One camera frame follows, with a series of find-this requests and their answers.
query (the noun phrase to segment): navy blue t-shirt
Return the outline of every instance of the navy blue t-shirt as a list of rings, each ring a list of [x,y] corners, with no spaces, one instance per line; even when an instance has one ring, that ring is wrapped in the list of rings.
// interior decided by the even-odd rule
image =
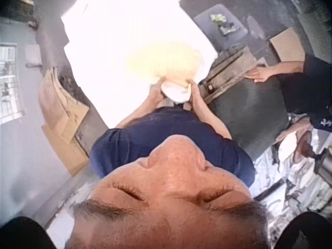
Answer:
[[[189,137],[212,165],[229,171],[250,186],[253,163],[236,142],[225,139],[197,116],[179,107],[155,110],[123,129],[110,129],[92,146],[90,164],[100,177],[138,158],[148,157],[171,135]]]
[[[316,129],[332,132],[331,65],[307,54],[303,73],[279,78],[287,111],[306,113]]]

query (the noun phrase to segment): hand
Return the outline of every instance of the hand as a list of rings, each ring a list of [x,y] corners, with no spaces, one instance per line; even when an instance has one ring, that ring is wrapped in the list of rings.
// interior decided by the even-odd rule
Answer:
[[[191,88],[190,101],[193,103],[196,100],[201,99],[202,97],[201,97],[201,93],[199,91],[198,85],[192,79],[187,80],[187,82],[189,83],[190,88]]]
[[[273,75],[271,67],[256,67],[244,75],[247,79],[253,79],[254,82],[265,82]]]
[[[165,95],[161,91],[161,85],[165,82],[166,77],[161,77],[157,83],[151,86],[148,99],[150,99],[155,105],[161,102]]]
[[[277,144],[281,141],[283,141],[288,135],[290,134],[289,131],[282,131],[279,136],[274,141],[274,144]]]

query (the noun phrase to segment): black object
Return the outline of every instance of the black object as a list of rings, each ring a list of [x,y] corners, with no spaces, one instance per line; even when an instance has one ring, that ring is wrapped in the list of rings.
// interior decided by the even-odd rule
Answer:
[[[233,140],[256,160],[287,127],[288,115],[276,77],[263,84],[243,79],[210,104]]]
[[[222,35],[222,32],[219,30],[219,26],[211,20],[211,15],[217,14],[225,16],[227,22],[229,24],[233,23],[233,26],[237,29],[237,31],[229,33],[226,36]],[[248,30],[243,26],[239,19],[237,19],[225,6],[221,4],[217,4],[203,13],[200,13],[194,18],[194,20],[198,27],[209,38],[215,49],[219,52],[231,48],[248,33]]]
[[[282,232],[274,249],[330,248],[332,245],[332,226],[321,215],[314,212],[300,214]]]
[[[46,231],[27,217],[12,219],[0,229],[2,249],[56,249]]]

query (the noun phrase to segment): window bars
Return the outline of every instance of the window bars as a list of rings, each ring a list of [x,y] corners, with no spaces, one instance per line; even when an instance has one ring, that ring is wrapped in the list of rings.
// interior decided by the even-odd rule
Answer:
[[[16,46],[0,45],[0,125],[24,115],[19,100]]]

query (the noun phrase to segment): debris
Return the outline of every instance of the debris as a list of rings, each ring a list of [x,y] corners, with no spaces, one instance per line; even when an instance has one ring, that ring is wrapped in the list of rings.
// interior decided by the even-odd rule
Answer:
[[[234,23],[224,23],[223,25],[220,26],[219,28],[223,35],[226,36],[228,35],[229,33],[233,33],[235,31],[237,31],[238,29],[234,26]]]
[[[211,21],[215,24],[221,24],[227,22],[227,19],[222,14],[210,15]]]

